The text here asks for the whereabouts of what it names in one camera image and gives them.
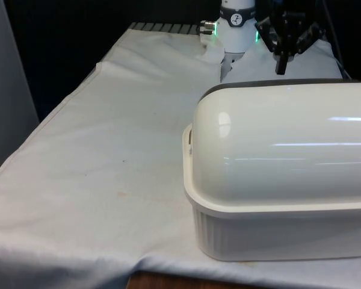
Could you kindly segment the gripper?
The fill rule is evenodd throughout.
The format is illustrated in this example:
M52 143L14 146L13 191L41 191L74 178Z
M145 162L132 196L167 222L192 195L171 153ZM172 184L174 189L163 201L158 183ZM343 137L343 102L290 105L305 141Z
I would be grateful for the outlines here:
M316 21L306 18L309 15L309 1L273 0L270 7L270 15L256 22L255 28L277 61L276 74L284 75L288 59L293 60L297 54L306 52L323 37L324 30ZM277 19L283 17L300 17L293 19L289 24L289 51L286 33L281 21Z

